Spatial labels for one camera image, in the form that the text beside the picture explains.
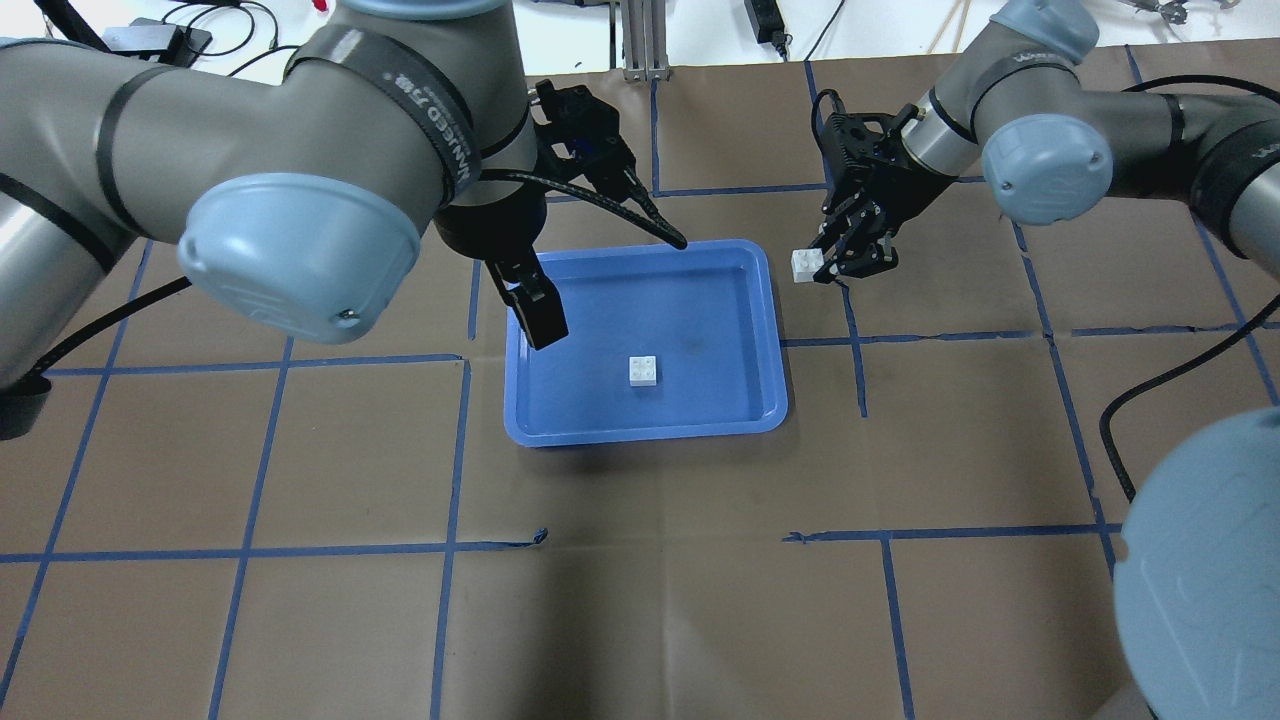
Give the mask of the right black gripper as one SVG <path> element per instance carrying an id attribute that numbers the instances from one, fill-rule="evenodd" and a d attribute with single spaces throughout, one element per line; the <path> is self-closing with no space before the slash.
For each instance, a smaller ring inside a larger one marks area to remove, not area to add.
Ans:
<path id="1" fill-rule="evenodd" d="M 955 174 L 928 167 L 908 149 L 908 127 L 923 117 L 914 104 L 895 114 L 851 113 L 835 90 L 815 96 L 812 133 L 832 186 L 810 249 L 820 252 L 828 281 L 895 269 L 895 232 L 956 183 Z M 873 240 L 870 217 L 883 225 Z"/>

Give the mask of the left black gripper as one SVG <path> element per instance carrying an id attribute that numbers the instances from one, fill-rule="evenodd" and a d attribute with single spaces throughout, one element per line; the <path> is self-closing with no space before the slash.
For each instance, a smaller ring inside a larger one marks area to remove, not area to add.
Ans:
<path id="1" fill-rule="evenodd" d="M 532 87 L 524 119 L 503 147 L 481 160 L 480 178 L 435 215 L 444 245 L 485 261 L 527 346 L 544 350 L 570 328 L 561 293 L 532 247 L 547 223 L 547 193 L 582 178 L 608 199 L 608 210 L 677 250 L 686 236 L 660 213 L 637 177 L 637 160 L 621 135 L 620 111 L 585 85 Z"/>

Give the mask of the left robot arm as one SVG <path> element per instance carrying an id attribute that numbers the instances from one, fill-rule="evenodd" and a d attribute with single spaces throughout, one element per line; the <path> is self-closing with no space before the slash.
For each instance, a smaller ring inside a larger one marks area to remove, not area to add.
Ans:
<path id="1" fill-rule="evenodd" d="M 279 85 L 3 40 L 3 388 L 138 238 L 264 325 L 344 345 L 429 225 L 488 264 L 529 343 L 568 333 L 508 1 L 339 1 Z"/>

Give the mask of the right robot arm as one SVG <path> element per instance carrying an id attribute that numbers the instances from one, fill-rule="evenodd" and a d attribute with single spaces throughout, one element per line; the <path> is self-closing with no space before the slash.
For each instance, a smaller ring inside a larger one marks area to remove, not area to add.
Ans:
<path id="1" fill-rule="evenodd" d="M 916 101 L 850 111 L 822 90 L 810 129 L 831 184 L 799 282 L 899 264 L 895 240 L 973 165 L 1021 227 L 1106 199 L 1179 202 L 1234 258 L 1277 277 L 1277 92 L 1225 76 L 1087 90 L 1100 28 L 1082 1 L 1007 1 Z M 1117 637 L 1147 719 L 1277 716 L 1277 409 L 1187 437 L 1143 480 L 1114 423 L 1129 404 L 1243 345 L 1268 300 L 1203 352 L 1121 392 L 1100 414 L 1128 511 L 1114 564 Z"/>

